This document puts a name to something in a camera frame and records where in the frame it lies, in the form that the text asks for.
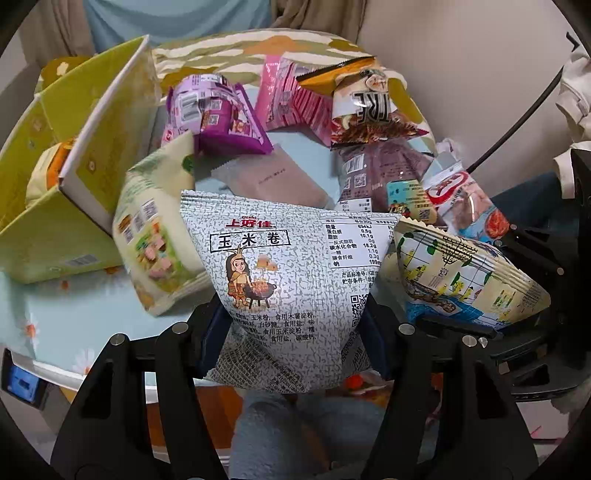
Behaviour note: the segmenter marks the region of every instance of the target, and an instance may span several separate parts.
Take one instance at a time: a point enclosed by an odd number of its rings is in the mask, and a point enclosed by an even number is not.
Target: red sticker
[[[439,206],[448,201],[457,188],[462,185],[469,175],[465,171],[459,171],[449,176],[443,182],[427,190],[427,195],[433,202],[433,205]]]

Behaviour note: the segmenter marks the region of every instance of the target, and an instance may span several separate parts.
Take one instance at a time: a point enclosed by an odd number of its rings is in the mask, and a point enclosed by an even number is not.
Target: white snack bag with illustrations
[[[303,393],[368,368],[356,327],[400,215],[186,190],[181,216],[234,319],[208,379]]]

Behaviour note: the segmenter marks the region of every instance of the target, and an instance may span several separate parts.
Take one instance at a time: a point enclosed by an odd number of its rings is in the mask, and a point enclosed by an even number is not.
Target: nutrition facts label
[[[332,268],[379,267],[394,237],[396,219],[324,219]]]

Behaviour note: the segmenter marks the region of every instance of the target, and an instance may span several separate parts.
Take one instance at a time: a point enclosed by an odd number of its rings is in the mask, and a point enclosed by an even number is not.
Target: cartoon girl illustration
[[[234,306],[238,308],[242,303],[248,306],[244,286],[252,288],[251,271],[242,255],[242,246],[238,246],[226,259],[226,274],[228,276],[228,295],[234,298]]]

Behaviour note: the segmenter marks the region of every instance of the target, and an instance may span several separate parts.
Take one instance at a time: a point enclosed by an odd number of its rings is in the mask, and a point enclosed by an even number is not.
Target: purple snack bag
[[[213,155],[268,154],[271,142],[240,84],[218,74],[190,75],[168,94],[166,141],[190,130],[195,148]]]

